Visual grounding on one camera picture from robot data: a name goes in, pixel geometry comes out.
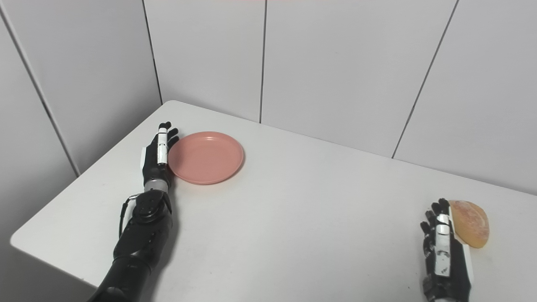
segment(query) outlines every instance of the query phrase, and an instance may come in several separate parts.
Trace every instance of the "prosthetic hand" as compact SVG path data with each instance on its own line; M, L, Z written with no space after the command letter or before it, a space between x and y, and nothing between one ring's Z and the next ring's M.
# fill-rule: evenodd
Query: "prosthetic hand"
M429 302L468 302L473 278L469 248L454 236L449 202L442 198L431 207L425 212L429 222L420 225L427 269L423 292Z
M178 130L170 128L170 122L160 124L158 133L145 149L144 192L130 196L123 204L114 261L88 302L139 301L147 278L158 264L173 221L168 197L168 150L179 137ZM136 206L123 230L123 217L130 201L135 201Z

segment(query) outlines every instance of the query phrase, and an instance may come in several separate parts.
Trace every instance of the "bread bun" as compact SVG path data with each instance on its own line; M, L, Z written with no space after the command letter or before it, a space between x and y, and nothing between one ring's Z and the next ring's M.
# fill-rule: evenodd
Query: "bread bun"
M450 200L455 232L468 245L482 248L489 240L489 219L485 211L474 203Z

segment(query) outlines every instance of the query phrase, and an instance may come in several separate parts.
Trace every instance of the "white wall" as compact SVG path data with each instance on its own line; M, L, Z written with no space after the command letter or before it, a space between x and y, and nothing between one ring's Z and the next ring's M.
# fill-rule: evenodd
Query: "white wall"
M269 1L262 123L392 156L454 4Z
M13 263L9 237L75 179L0 18L0 284ZM13 301L1 296L0 300Z
M537 194L536 11L459 2L396 159Z
M142 1L0 1L80 171L160 106Z
M163 100L258 121L265 2L145 4Z

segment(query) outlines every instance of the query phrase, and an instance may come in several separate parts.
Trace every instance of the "wall seam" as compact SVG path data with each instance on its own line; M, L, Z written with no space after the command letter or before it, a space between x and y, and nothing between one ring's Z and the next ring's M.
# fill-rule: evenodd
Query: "wall seam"
M459 4L459 0L455 2L455 5L453 6L453 10L451 11L451 15L449 15L449 19L447 20L447 24L446 24L446 27L444 28L444 32L442 33L442 36L440 37L440 41L438 42L438 46L436 50L434 51L434 55L431 60L431 63L429 64L429 67L427 68L427 72L425 73L425 77L423 78L422 85L419 87L418 95L416 96L416 99L414 100L414 104L412 105L412 108L410 109L410 113L407 117L406 123L404 124L403 131L401 132L401 136L399 136L399 140L397 141L397 145L395 146L394 152L391 156L392 159L395 157L395 153L397 153L397 149L399 149L399 144L401 143L401 140L403 139L404 132L407 130L407 126L408 126L408 123L410 122L410 118L414 114L414 109L416 108L416 104L418 103L419 96L422 94L423 86L425 85L425 81L427 81L427 77L429 76L429 72L431 71L431 68L434 63L434 59L436 59L438 50L440 49L440 45L442 45L444 36L446 35L446 32L447 32L447 28L449 27L449 24L451 23L451 19L453 18L453 15L455 14L455 9L457 8L458 4Z
M265 83L265 42L267 34L267 3L265 0L265 19L263 21L263 54L261 58L261 95L259 96L259 123L261 124L261 118L263 117L263 85Z
M43 95L42 89L39 86L39 83L37 82L37 79L34 77L32 69L30 67L30 64L28 62L28 58L26 57L19 40L17 39L17 36L15 35L15 32L13 30L13 26L8 20L8 16L5 13L5 7L3 6L2 2L0 2L0 18L2 19L8 34L13 41L13 44L15 46L15 49L17 50L17 53L19 54L19 57L23 63L23 66L28 73L28 76L30 77L30 81L32 82L32 85L34 86L34 89L39 97L39 100L41 101L41 105L43 106L43 109L45 110L45 113L47 114L47 117L52 125L52 128L54 129L54 132L56 133L56 136L58 137L58 140L60 141L60 145L63 148L63 151L66 154L67 160L69 161L69 164L71 165L71 168L73 169L73 172L75 173L76 177L80 176L80 170L78 169L78 166L74 162L71 154L69 153L69 150L67 148L67 145L61 135L60 129L57 125L56 120L54 119L52 115L52 111L50 110L49 105L47 104L45 100L45 96Z
M143 15L146 19L147 37L149 38L149 47L151 48L151 57L153 59L153 67L155 68L155 78L157 79L158 96L161 98L161 105L164 105L162 100L161 83L158 80L157 63L155 61L155 51L153 50L153 41L151 40L151 32L149 31L149 21L147 20L146 0L142 0Z

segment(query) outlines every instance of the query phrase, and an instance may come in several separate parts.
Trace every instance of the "robotic arm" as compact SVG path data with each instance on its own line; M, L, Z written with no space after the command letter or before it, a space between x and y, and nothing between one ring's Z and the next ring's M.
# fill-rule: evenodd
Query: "robotic arm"
M123 204L114 261L88 302L139 301L147 278L159 262L173 224L168 197L168 150L179 137L178 130L170 128L170 122L160 124L158 133L146 147L142 168L144 192L130 196ZM135 201L136 205L123 230L123 218L130 201Z
M473 278L469 248L455 238L449 202L441 198L431 208L425 212L428 222L420 224L427 271L423 292L429 302L468 302Z

